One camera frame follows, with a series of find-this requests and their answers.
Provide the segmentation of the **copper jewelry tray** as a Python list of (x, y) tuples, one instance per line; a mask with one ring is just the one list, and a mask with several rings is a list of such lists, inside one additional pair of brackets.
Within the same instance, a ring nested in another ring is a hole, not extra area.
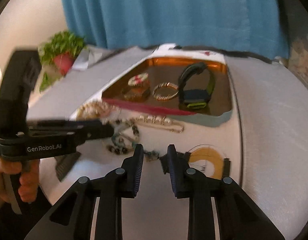
[[(198, 62), (204, 62), (214, 73), (215, 89), (207, 108), (195, 112), (182, 111), (178, 107), (178, 78), (185, 67)], [(185, 57), (142, 60), (113, 81), (102, 92), (102, 100), (124, 109), (209, 127), (227, 122), (233, 112), (226, 64)]]

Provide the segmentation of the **white patterned table runner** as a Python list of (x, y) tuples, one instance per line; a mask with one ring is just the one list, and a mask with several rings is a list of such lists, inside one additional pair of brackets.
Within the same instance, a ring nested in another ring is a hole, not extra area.
[[(212, 50), (174, 50), (170, 45), (157, 51), (130, 48), (99, 62), (84, 71), (72, 70), (62, 81), (45, 91), (37, 101), (30, 104), (29, 119), (71, 119), (80, 105), (99, 99), (102, 93), (119, 78), (128, 74), (143, 59), (155, 56), (188, 57), (226, 63), (225, 53)], [(140, 142), (147, 151), (165, 154), (170, 144), (179, 152), (212, 146), (230, 164), (230, 176), (239, 181), (241, 177), (241, 127), (236, 96), (233, 87), (221, 93), (223, 85), (217, 83), (212, 103), (230, 102), (223, 114), (203, 118), (202, 124), (193, 119), (183, 121), (182, 133), (169, 132), (140, 126)], [(89, 141), (79, 147), (81, 157), (63, 181), (56, 178), (55, 160), (40, 162), (40, 184), (46, 197), (55, 203), (81, 176), (91, 179), (106, 175), (120, 166), (123, 157), (105, 149), (105, 141)], [(134, 199), (122, 200), (122, 233), (124, 239), (187, 239), (189, 201), (177, 199), (172, 192), (170, 176), (164, 174), (161, 163), (144, 161), (140, 188)]]

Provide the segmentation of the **green potted plant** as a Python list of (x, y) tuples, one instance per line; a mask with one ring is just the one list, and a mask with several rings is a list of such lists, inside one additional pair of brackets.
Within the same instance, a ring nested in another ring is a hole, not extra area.
[(80, 52), (86, 48), (83, 37), (71, 31), (61, 31), (38, 48), (43, 77), (39, 91), (43, 92), (59, 81), (72, 68)]

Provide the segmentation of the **grey table cloth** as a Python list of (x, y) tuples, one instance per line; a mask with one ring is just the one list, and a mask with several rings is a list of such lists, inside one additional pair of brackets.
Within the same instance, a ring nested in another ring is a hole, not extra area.
[(226, 64), (241, 127), (236, 182), (285, 239), (308, 239), (308, 90), (278, 63)]

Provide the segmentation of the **black green smart watch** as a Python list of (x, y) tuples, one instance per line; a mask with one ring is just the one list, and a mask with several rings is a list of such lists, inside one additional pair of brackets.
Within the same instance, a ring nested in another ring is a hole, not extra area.
[(179, 109), (195, 112), (207, 108), (215, 85), (215, 75), (204, 62), (188, 65), (178, 78)]

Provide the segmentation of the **clear plastic storage bin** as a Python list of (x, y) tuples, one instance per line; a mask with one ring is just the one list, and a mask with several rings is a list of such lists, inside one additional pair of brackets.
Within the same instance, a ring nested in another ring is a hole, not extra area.
[(308, 28), (304, 38), (298, 37), (292, 43), (288, 69), (308, 89)]

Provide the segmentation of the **blue curtain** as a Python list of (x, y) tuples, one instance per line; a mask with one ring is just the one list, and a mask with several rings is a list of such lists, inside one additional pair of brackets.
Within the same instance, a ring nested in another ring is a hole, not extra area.
[(289, 56), (277, 0), (62, 0), (68, 28), (118, 49), (174, 43)]

